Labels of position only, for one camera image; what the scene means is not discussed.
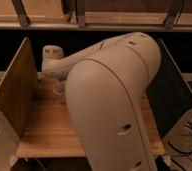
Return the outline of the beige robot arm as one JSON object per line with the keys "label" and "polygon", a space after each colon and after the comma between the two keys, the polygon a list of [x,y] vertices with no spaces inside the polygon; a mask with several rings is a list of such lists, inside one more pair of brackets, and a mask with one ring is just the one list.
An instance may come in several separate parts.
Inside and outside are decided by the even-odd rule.
{"label": "beige robot arm", "polygon": [[42,72],[64,80],[70,118],[93,171],[157,171],[141,98],[161,63],[149,35],[105,39],[66,57],[43,47]]}

